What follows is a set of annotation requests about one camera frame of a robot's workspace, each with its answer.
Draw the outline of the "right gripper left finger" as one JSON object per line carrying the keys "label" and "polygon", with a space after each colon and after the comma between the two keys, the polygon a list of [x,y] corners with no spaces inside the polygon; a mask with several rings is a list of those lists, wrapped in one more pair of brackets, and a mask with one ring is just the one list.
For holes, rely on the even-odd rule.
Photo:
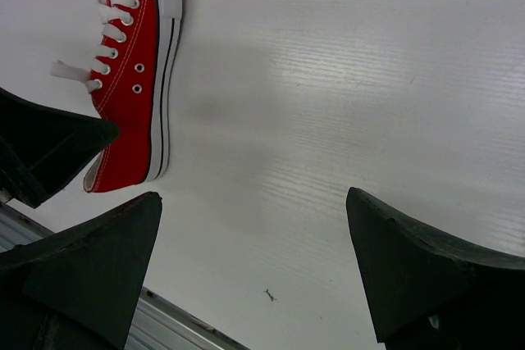
{"label": "right gripper left finger", "polygon": [[123,349],[162,199],[147,192],[1,254],[3,349]]}

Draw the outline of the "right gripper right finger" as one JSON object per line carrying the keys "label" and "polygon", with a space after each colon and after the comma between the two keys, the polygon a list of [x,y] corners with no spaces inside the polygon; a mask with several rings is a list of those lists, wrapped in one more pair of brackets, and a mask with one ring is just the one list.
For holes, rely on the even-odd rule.
{"label": "right gripper right finger", "polygon": [[378,343],[522,349],[524,260],[470,243],[351,188],[349,233]]}

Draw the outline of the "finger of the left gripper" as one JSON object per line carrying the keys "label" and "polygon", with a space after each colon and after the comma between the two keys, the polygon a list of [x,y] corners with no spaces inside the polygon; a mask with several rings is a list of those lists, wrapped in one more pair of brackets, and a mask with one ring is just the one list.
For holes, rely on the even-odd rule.
{"label": "finger of the left gripper", "polygon": [[1,202],[36,208],[63,190],[119,135],[116,124],[1,90]]}

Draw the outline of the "red canvas sneaker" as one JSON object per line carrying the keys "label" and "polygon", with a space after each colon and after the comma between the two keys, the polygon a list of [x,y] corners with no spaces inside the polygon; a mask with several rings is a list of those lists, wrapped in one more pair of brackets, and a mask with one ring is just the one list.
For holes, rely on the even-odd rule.
{"label": "red canvas sneaker", "polygon": [[98,0],[102,40],[88,70],[56,61],[55,77],[81,82],[119,135],[84,177],[88,193],[153,181],[170,159],[169,88],[183,0]]}

